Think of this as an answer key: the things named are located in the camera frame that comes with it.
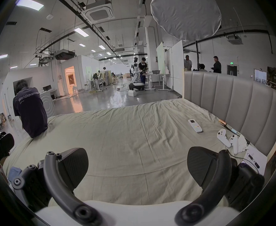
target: gray headboard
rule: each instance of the gray headboard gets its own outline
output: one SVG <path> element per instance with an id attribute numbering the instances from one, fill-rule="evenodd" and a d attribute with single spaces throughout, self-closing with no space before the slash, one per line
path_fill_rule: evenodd
<path id="1" fill-rule="evenodd" d="M 276 142 L 276 90 L 220 73 L 185 71 L 183 98 L 241 132 L 266 156 Z"/>

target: blue cloth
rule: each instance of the blue cloth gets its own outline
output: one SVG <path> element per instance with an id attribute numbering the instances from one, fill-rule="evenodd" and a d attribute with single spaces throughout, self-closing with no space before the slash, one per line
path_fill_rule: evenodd
<path id="1" fill-rule="evenodd" d="M 140 73 L 140 81 L 145 84 L 145 75 L 143 75 L 142 72 Z"/>
<path id="2" fill-rule="evenodd" d="M 20 168 L 11 167 L 8 173 L 8 180 L 12 183 L 13 179 L 20 175 L 22 170 Z"/>

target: beige bed sheet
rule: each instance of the beige bed sheet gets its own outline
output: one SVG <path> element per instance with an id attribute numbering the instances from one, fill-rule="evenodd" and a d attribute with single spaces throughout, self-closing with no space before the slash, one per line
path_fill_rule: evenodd
<path id="1" fill-rule="evenodd" d="M 197 134 L 188 119 L 196 119 L 203 132 Z M 216 137 L 221 128 L 216 116 L 185 99 L 58 115 L 49 119 L 48 130 L 39 137 L 24 139 L 3 169 L 8 174 L 12 166 L 37 164 L 47 151 L 82 147 L 89 169 L 74 190 L 82 201 L 193 201 L 202 189 L 187 169 L 187 153 L 192 146 L 225 149 Z"/>

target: standing man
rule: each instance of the standing man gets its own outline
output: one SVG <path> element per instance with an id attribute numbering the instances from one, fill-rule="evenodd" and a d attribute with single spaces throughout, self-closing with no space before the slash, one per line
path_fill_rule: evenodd
<path id="1" fill-rule="evenodd" d="M 145 84 L 145 75 L 143 75 L 146 71 L 147 71 L 147 64 L 146 64 L 146 58 L 142 58 L 141 62 L 139 63 L 138 67 L 139 70 L 142 70 L 142 72 L 140 72 L 140 81 Z"/>
<path id="2" fill-rule="evenodd" d="M 213 67 L 211 68 L 213 70 L 213 73 L 222 73 L 222 65 L 219 62 L 219 58 L 217 56 L 213 57 L 215 63 Z"/>
<path id="3" fill-rule="evenodd" d="M 47 114 L 37 88 L 28 87 L 25 80 L 16 84 L 13 99 L 14 115 L 19 116 L 23 129 L 35 138 L 47 130 Z"/>
<path id="4" fill-rule="evenodd" d="M 186 68 L 188 71 L 191 71 L 192 66 L 193 66 L 193 63 L 189 59 L 189 56 L 186 55 L 184 60 L 184 68 Z"/>
<path id="5" fill-rule="evenodd" d="M 105 71 L 105 83 L 109 85 L 109 71 L 105 67 L 103 67 L 103 70 Z"/>

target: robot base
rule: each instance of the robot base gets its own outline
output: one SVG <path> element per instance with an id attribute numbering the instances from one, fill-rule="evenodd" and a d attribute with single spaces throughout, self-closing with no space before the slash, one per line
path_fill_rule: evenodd
<path id="1" fill-rule="evenodd" d="M 131 83 L 129 84 L 130 90 L 144 90 L 144 84 L 143 83 Z"/>

